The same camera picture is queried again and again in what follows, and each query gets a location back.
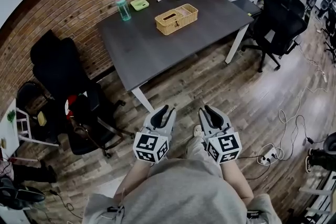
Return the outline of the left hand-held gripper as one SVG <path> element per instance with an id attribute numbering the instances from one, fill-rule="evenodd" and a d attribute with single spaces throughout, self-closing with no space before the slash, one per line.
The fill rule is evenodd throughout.
<path id="1" fill-rule="evenodd" d="M 146 118 L 148 127 L 136 133 L 133 151 L 137 159 L 157 164 L 165 158 L 176 120 L 176 109 L 167 115 L 168 108 L 163 105 L 151 112 Z"/>

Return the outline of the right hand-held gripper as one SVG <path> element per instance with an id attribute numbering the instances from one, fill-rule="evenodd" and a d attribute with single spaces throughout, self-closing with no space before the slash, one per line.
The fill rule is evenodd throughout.
<path id="1" fill-rule="evenodd" d="M 224 112 L 210 105 L 205 105 L 204 108 L 205 111 L 198 111 L 204 136 L 211 135 L 211 128 L 222 130 L 205 139 L 206 151 L 216 164 L 236 160 L 242 151 L 238 132 L 231 127 L 230 120 Z"/>

